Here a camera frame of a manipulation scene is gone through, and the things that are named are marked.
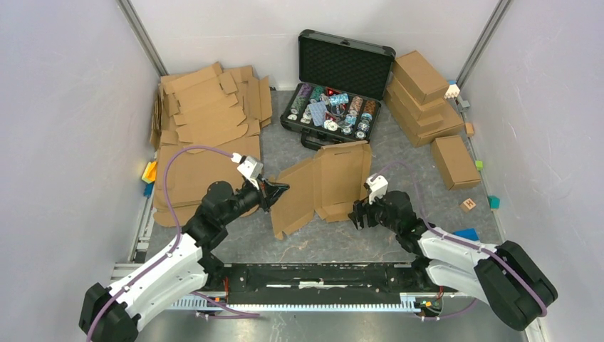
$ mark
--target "white wall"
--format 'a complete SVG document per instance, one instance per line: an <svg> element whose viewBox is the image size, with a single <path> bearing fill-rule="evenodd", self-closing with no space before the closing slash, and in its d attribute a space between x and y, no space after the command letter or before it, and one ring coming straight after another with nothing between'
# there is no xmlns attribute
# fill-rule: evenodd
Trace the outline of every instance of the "white wall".
<svg viewBox="0 0 604 342"><path fill-rule="evenodd" d="M135 234L157 74L112 0L0 8L0 340L83 341Z"/></svg>
<svg viewBox="0 0 604 342"><path fill-rule="evenodd" d="M497 0L132 0L168 72L216 60L253 64L271 85L298 82L298 34L314 29L422 52L455 79Z"/></svg>
<svg viewBox="0 0 604 342"><path fill-rule="evenodd" d="M557 287L550 341L597 341L604 321L604 6L515 1L462 94L508 239Z"/></svg>

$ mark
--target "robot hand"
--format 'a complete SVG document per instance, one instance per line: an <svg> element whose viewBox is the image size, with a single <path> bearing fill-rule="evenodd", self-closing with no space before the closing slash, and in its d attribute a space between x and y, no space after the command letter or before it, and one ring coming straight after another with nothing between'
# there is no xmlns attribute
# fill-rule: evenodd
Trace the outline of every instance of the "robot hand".
<svg viewBox="0 0 604 342"><path fill-rule="evenodd" d="M243 186L233 191L228 182L211 184L194 216L183 226L174 251L170 252L176 237L124 279L107 288L99 283L89 288L79 321L85 333L101 308L117 297L93 332L95 342L134 341L139 331L172 303L209 282L222 281L224 265L211 250L227 237L226 225L255 206L269 211L289 189L288 185L264 179L260 174L262 164L254 158L236 155L234 161L244 176ZM142 272L144 276L128 286Z"/></svg>
<svg viewBox="0 0 604 342"><path fill-rule="evenodd" d="M387 191L383 176L369 176L368 197L348 216L357 229L377 224L396 234L419 258L412 266L420 286L447 286L490 305L508 326L524 330L558 298L553 284L515 242L497 246L453 237L413 212L409 195Z"/></svg>

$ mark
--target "gray mat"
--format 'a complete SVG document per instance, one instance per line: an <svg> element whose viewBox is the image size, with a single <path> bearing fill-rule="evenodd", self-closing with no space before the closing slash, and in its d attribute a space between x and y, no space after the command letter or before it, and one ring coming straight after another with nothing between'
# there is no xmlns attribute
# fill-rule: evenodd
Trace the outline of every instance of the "gray mat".
<svg viewBox="0 0 604 342"><path fill-rule="evenodd" d="M277 175L297 162L312 157L315 151L300 144L300 134L285 130L279 116L285 110L293 91L273 91L273 122L260 135L264 174ZM489 209L484 187L448 191L432 159L429 145L413 148L384 105L377 126L372 133L373 161L371 172L377 172L393 160L403 159L414 170L425 198L430 222L448 232L475 228L480 240L499 243L494 216ZM389 190L409 193L416 213L417 196L411 177L402 167L393 167L384 176ZM465 199L472 198L477 207L469 213L459 208ZM327 261L412 261L415 257L405 252L395 235L384 227L357 231L352 222L325 223L316 215L311 223L286 237L283 241L273 235L270 214L255 212L240 218L228 227L229 236L214 250L225 263L232 262L327 262ZM157 253L174 237L175 229L156 225L147 258Z"/></svg>

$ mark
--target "metal post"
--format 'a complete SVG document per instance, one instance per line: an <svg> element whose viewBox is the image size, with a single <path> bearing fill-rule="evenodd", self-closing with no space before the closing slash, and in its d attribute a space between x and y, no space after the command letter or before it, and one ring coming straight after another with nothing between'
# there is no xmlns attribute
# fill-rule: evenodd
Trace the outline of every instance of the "metal post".
<svg viewBox="0 0 604 342"><path fill-rule="evenodd" d="M153 43L151 42L151 38L149 38L149 34L147 34L147 30L145 30L145 27L142 25L140 18L136 14L136 10L134 10L134 6L130 2L130 0L116 0L116 1L118 2L118 5L120 5L122 12L124 12L124 16L130 23L130 26L132 27L134 34L138 38L138 41L140 42L142 49L145 50L147 57L149 57L149 60L155 67L155 70L157 70L157 73L159 73L160 76L166 76L168 74L166 67L164 66L164 63L162 62L160 55L157 53L157 50L155 50L155 47L153 46Z"/></svg>
<svg viewBox="0 0 604 342"><path fill-rule="evenodd" d="M491 40L493 32L495 32L495 30L497 29L497 26L499 25L501 18L503 18L504 14L508 10L510 3L511 0L499 0L497 6L495 6L495 10L491 14L489 21L487 21L486 26L482 30L482 33L480 34L480 37L476 42L476 45L474 45L470 56L468 57L466 63L464 64L464 67L462 68L462 72L459 73L459 76L457 77L457 86L460 89L468 80L468 77L472 70L474 70L477 61L482 55L484 48L486 48L486 45Z"/></svg>

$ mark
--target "black briefcase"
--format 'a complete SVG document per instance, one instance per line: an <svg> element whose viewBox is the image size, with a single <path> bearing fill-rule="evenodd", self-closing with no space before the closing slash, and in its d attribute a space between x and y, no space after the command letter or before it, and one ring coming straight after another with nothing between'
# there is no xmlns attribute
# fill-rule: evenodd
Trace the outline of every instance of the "black briefcase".
<svg viewBox="0 0 604 342"><path fill-rule="evenodd" d="M302 145L313 150L330 143L369 141L395 57L389 46L302 31L302 83L281 115L281 125L300 132Z"/></svg>

